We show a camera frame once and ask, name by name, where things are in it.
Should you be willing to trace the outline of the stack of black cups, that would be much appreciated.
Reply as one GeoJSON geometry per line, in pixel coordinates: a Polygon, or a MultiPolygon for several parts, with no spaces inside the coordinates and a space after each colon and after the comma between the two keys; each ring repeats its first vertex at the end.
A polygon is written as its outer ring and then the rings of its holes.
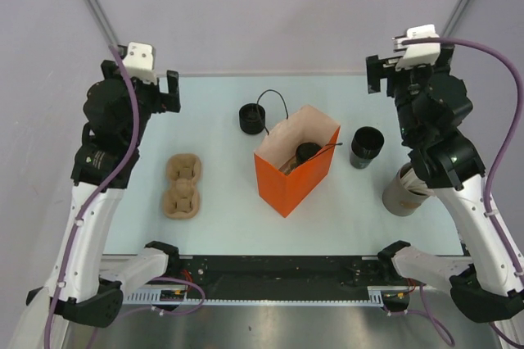
{"type": "Polygon", "coordinates": [[[350,164],[355,169],[365,169],[382,150],[384,136],[379,129],[364,126],[355,131],[350,143],[350,164]]]}

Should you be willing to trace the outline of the stack of black lids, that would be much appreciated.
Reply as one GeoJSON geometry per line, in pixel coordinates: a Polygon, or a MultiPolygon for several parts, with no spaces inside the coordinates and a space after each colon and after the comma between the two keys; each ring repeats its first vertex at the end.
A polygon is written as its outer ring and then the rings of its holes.
{"type": "Polygon", "coordinates": [[[257,103],[247,103],[238,111],[239,127],[242,132],[257,135],[266,132],[265,109],[257,103]]]}

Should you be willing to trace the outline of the black coffee cup lid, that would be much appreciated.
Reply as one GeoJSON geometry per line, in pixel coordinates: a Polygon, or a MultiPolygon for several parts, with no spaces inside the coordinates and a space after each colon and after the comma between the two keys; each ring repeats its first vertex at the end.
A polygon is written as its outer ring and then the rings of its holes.
{"type": "Polygon", "coordinates": [[[321,149],[322,147],[318,145],[317,143],[313,143],[313,142],[301,143],[296,148],[296,163],[298,165],[304,164],[309,159],[314,157],[321,149]]]}

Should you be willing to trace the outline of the orange paper bag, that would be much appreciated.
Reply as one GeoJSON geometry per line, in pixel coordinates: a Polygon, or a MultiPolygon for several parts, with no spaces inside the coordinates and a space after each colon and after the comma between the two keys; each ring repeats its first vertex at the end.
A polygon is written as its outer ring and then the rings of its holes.
{"type": "Polygon", "coordinates": [[[288,217],[328,175],[341,125],[311,105],[304,105],[272,129],[254,151],[259,196],[288,217]]]}

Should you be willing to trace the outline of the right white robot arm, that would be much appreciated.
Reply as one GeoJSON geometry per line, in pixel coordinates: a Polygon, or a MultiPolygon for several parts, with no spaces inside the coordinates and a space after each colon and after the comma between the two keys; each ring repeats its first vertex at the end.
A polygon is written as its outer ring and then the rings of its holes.
{"type": "Polygon", "coordinates": [[[453,54],[452,43],[437,43],[415,58],[370,56],[366,71],[370,93],[386,80],[411,166],[450,213],[472,259],[452,261],[397,241],[379,252],[377,273],[387,284],[429,284],[473,322],[509,320],[523,310],[523,257],[495,210],[477,149],[459,131],[473,105],[450,73],[453,54]]]}

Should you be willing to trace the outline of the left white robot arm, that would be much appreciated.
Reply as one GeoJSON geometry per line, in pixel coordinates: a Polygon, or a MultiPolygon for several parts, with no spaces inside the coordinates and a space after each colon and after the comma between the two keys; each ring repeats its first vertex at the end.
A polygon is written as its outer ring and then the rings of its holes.
{"type": "Polygon", "coordinates": [[[66,238],[56,267],[56,282],[64,284],[55,314],[76,324],[105,328],[115,319],[124,300],[124,278],[102,278],[99,267],[111,220],[132,170],[139,159],[138,147],[129,144],[133,134],[142,137],[147,122],[156,113],[179,112],[179,74],[166,74],[168,90],[130,77],[127,85],[113,61],[101,64],[103,79],[87,92],[83,112],[87,119],[82,142],[75,154],[70,217],[66,238]]]}

